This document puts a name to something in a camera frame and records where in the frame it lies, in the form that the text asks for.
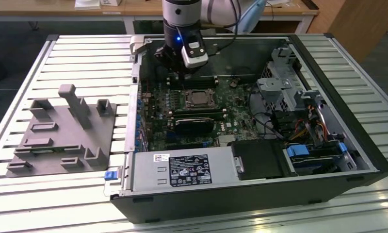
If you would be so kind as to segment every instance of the yellow wire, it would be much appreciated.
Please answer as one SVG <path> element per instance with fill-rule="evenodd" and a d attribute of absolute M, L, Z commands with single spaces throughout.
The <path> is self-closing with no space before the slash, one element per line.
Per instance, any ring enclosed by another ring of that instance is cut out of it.
<path fill-rule="evenodd" d="M 304 133 L 307 132 L 307 129 L 302 130 L 302 132 L 299 134 L 296 134 L 291 140 L 294 140 L 295 138 L 299 138 Z"/>

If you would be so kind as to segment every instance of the floor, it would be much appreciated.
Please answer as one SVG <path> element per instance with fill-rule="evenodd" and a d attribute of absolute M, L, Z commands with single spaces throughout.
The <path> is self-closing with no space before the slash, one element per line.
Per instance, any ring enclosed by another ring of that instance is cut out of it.
<path fill-rule="evenodd" d="M 150 27 L 142 23 L 136 31 Z M 8 71 L 8 77 L 0 81 L 0 121 L 49 34 L 126 33 L 122 22 L 41 22 L 39 28 L 32 31 L 27 22 L 0 23 L 0 60 Z M 388 94 L 387 35 L 362 66 Z"/>

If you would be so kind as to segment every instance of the table leg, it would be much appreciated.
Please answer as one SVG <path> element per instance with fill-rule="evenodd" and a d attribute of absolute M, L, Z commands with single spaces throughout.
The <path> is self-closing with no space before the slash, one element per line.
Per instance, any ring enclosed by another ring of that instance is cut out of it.
<path fill-rule="evenodd" d="M 135 34 L 134 22 L 135 22 L 134 16 L 124 16 L 124 25 L 126 25 L 127 34 Z"/>
<path fill-rule="evenodd" d="M 303 34 L 308 31 L 308 28 L 310 28 L 311 23 L 312 23 L 312 19 L 314 19 L 314 16 L 304 16 L 303 17 L 303 20 L 299 22 L 299 25 L 298 25 L 298 28 L 295 31 L 296 34 Z"/>

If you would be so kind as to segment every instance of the blue latch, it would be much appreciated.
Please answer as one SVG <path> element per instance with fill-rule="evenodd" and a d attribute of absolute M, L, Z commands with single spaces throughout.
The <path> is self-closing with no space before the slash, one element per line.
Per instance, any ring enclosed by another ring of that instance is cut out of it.
<path fill-rule="evenodd" d="M 117 171 L 107 171 L 105 172 L 105 181 L 117 180 Z"/>
<path fill-rule="evenodd" d="M 306 145 L 291 145 L 286 151 L 290 157 L 310 155 Z"/>
<path fill-rule="evenodd" d="M 339 143 L 339 148 L 342 149 L 343 153 L 346 153 L 348 151 L 347 146 L 343 142 Z"/>

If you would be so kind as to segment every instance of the cable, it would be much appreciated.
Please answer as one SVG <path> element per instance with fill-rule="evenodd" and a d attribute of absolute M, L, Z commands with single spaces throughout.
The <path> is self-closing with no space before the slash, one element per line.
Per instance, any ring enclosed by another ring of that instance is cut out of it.
<path fill-rule="evenodd" d="M 270 8 L 272 10 L 272 21 L 275 21 L 275 12 L 274 12 L 274 8 L 279 8 L 279 7 L 275 7 L 270 2 L 267 2 L 267 4 L 270 4 Z"/>
<path fill-rule="evenodd" d="M 239 8 L 239 15 L 238 15 L 238 12 L 236 12 L 236 7 L 235 7 L 235 2 L 234 0 L 231 0 L 231 5 L 232 5 L 232 8 L 234 8 L 234 14 L 235 14 L 235 20 L 236 20 L 236 23 L 235 23 L 235 36 L 232 38 L 232 40 L 222 47 L 222 48 L 218 48 L 218 51 L 215 54 L 211 54 L 208 55 L 210 57 L 215 56 L 219 52 L 222 52 L 223 49 L 226 49 L 227 47 L 231 46 L 231 44 L 235 42 L 235 40 L 238 39 L 238 34 L 239 34 L 239 22 L 240 22 L 240 19 L 242 19 L 242 7 L 240 7 L 240 2 L 238 0 L 238 8 Z"/>
<path fill-rule="evenodd" d="M 235 22 L 230 25 L 223 26 L 223 28 L 231 28 L 231 27 L 236 26 L 239 23 L 238 11 L 236 11 L 234 0 L 231 0 L 231 5 L 232 5 L 232 10 L 234 10 L 234 15 L 235 15 Z"/>

